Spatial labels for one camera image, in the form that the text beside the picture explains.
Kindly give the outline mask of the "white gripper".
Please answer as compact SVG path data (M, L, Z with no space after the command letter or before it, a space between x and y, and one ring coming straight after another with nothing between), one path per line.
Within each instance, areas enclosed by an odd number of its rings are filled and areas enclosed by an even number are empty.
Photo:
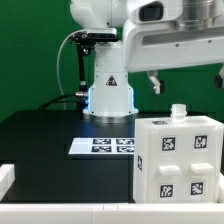
M123 28L123 60L129 72L148 71L154 92L163 94L165 82L157 70L224 63L224 27L184 32L175 31L169 22L128 20ZM224 88L224 65L215 76L215 86Z

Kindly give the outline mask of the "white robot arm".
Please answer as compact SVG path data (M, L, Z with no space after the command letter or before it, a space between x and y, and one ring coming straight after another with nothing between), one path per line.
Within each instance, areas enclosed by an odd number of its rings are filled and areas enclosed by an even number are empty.
M130 72L146 72L159 93L160 70L220 63L215 82L224 88L224 0L71 0L70 12L83 28L80 54L95 53L88 118L138 113Z

